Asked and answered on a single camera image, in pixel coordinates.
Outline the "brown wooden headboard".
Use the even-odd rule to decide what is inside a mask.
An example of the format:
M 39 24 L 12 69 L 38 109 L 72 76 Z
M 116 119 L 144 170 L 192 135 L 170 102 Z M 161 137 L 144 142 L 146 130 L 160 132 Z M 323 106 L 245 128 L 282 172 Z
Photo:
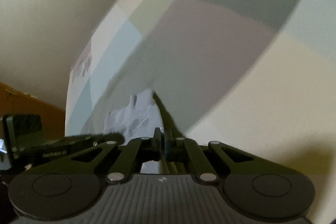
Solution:
M 6 114 L 40 115 L 43 131 L 52 139 L 64 136 L 66 112 L 1 83 L 1 117 Z

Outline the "light blue patterned garment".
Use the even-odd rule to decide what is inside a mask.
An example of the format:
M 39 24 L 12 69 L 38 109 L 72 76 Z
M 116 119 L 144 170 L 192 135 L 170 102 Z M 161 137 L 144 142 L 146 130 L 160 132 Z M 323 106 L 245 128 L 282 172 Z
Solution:
M 108 112 L 104 120 L 104 133 L 120 133 L 125 144 L 135 138 L 152 138 L 156 128 L 163 132 L 161 112 L 154 92 L 146 89 L 130 96 L 124 108 Z

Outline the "pastel colour-block bed sheet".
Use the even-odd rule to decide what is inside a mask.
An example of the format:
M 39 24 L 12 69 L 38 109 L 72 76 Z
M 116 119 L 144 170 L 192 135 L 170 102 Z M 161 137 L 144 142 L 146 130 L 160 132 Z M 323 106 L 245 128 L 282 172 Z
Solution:
M 71 68 L 66 135 L 150 89 L 183 135 L 307 174 L 335 220 L 335 0 L 118 0 Z

